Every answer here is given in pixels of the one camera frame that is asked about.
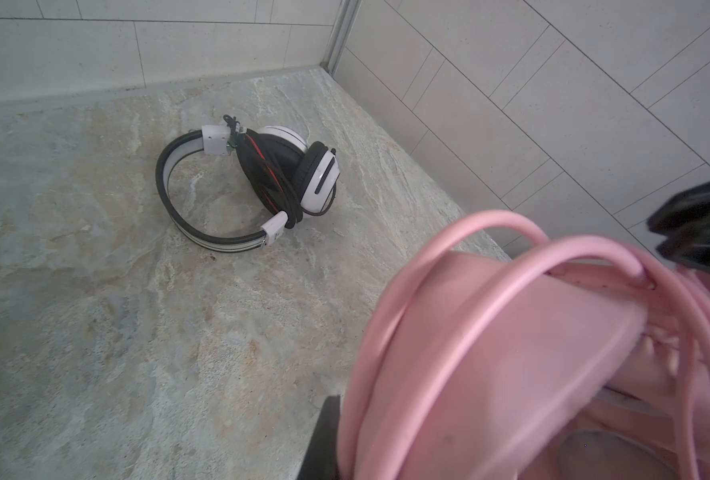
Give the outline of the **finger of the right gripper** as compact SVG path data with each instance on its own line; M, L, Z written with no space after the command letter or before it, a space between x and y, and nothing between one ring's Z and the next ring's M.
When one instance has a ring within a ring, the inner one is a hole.
M647 220L665 259L710 274L710 182L671 197Z

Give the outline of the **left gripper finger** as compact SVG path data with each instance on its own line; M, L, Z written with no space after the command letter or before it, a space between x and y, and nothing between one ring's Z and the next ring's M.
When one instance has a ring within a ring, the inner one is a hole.
M320 410L302 460L297 480L336 480L337 432L341 414L341 397L328 396Z

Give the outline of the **pink headphones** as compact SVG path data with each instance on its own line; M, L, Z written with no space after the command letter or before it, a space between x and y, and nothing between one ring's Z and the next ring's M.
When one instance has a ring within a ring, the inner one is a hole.
M434 236L366 327L344 479L710 479L710 274L503 210Z

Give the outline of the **white black headphones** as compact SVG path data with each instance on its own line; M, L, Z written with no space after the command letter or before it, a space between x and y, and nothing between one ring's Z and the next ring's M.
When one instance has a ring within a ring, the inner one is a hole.
M337 151L283 126L243 127L225 116L172 140L154 179L168 217L192 243L217 253L268 246L336 198Z

